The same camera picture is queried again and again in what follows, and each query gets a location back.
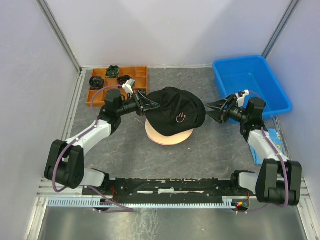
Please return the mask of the beige hat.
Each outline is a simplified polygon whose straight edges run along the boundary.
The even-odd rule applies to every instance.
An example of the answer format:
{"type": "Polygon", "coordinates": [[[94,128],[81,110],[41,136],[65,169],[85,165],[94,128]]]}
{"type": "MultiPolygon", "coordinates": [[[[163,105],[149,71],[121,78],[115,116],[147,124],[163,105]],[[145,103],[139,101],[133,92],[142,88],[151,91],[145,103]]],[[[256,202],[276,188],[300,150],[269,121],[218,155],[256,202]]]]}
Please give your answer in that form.
{"type": "Polygon", "coordinates": [[[177,133],[175,135],[172,136],[164,136],[161,135],[160,133],[158,133],[149,123],[148,120],[146,120],[145,122],[145,131],[146,134],[148,136],[148,138],[158,144],[158,145],[162,145],[162,146],[173,146],[173,145],[177,145],[180,144],[182,142],[184,142],[185,140],[187,140],[193,133],[193,129],[181,132],[181,133],[177,133]]]}

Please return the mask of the black cap with logo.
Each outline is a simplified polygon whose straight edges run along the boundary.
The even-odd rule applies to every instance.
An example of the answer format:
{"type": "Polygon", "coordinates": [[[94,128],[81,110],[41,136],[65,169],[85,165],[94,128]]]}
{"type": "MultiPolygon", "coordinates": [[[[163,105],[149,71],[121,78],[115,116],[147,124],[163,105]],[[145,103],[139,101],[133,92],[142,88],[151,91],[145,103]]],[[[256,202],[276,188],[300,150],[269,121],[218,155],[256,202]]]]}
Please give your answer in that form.
{"type": "Polygon", "coordinates": [[[147,98],[157,106],[145,112],[152,128],[165,137],[201,127],[206,119],[203,102],[189,91],[165,87],[147,98]]]}

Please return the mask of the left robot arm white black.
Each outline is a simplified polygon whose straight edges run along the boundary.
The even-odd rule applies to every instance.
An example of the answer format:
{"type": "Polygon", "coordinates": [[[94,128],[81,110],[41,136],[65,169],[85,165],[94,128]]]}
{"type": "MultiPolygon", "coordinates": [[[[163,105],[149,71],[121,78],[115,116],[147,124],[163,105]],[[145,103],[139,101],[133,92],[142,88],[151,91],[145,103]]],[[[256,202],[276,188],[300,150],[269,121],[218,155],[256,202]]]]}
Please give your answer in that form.
{"type": "Polygon", "coordinates": [[[144,93],[135,90],[128,99],[123,99],[119,89],[108,90],[104,106],[94,122],[85,130],[65,141],[55,140],[49,151],[44,177],[52,181],[55,192],[91,186],[99,195],[106,195],[111,189],[108,174],[96,169],[85,168],[86,154],[103,139],[111,136],[120,126],[121,117],[130,113],[143,115],[160,107],[144,93]]]}

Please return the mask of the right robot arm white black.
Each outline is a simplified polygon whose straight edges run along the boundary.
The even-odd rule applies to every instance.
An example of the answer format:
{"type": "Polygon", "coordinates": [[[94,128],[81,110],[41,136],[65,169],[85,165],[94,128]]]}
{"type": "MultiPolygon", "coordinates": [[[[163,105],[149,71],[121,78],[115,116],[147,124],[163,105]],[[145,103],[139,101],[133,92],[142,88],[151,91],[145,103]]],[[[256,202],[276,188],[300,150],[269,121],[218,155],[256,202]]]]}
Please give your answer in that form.
{"type": "Polygon", "coordinates": [[[242,195],[249,190],[261,203],[296,206],[300,202],[302,165],[291,161],[272,141],[263,120],[266,102],[251,97],[243,107],[247,90],[206,104],[207,115],[219,124],[232,119],[240,124],[240,134],[252,147],[262,166],[258,174],[238,171],[229,183],[231,193],[242,195]]]}

